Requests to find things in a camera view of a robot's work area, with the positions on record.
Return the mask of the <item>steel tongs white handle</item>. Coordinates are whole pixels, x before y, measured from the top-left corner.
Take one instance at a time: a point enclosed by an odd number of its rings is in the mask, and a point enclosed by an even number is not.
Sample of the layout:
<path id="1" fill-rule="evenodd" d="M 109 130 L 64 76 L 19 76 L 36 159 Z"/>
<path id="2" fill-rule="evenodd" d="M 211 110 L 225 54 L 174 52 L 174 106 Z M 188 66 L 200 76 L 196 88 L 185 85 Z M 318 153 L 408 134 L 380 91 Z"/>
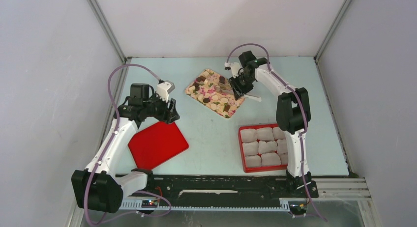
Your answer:
<path id="1" fill-rule="evenodd" d="M 255 96 L 255 95 L 248 94 L 248 93 L 246 93 L 246 94 L 241 93 L 237 89 L 234 89 L 230 84 L 221 84 L 221 83 L 219 83 L 219 85 L 216 87 L 216 91 L 219 92 L 219 93 L 238 96 L 238 98 L 244 97 L 244 98 L 247 98 L 247 99 L 255 100 L 257 102 L 262 101 L 262 98 L 260 96 Z"/>

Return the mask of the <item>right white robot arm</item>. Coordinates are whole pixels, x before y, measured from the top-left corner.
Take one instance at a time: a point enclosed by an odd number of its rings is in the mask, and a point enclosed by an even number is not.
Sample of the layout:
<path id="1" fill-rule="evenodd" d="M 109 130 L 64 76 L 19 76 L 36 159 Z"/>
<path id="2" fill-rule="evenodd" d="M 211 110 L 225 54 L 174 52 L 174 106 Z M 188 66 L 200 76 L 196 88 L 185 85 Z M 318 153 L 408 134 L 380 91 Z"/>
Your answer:
<path id="1" fill-rule="evenodd" d="M 238 62 L 225 62 L 225 70 L 232 72 L 228 79 L 234 97 L 239 99 L 262 83 L 276 98 L 276 122 L 287 141 L 288 165 L 286 190 L 300 196 L 311 182 L 306 160 L 306 132 L 311 119 L 307 89 L 296 88 L 282 78 L 271 66 L 268 58 L 257 58 L 251 51 L 239 55 Z"/>

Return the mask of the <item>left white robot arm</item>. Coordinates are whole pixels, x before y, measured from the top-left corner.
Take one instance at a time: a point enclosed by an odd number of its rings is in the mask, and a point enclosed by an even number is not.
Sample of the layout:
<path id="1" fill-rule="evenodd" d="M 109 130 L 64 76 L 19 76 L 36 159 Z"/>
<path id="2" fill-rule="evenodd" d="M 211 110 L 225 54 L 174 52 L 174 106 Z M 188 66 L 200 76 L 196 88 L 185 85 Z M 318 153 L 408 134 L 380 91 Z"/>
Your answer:
<path id="1" fill-rule="evenodd" d="M 139 191 L 149 196 L 155 191 L 150 172 L 132 170 L 122 177 L 116 168 L 122 153 L 145 119 L 153 117 L 171 124 L 179 119 L 176 101 L 169 97 L 175 85 L 160 80 L 157 87 L 132 84 L 130 94 L 115 110 L 111 128 L 94 158 L 83 170 L 75 170 L 71 182 L 79 208 L 116 213 L 124 198 Z"/>

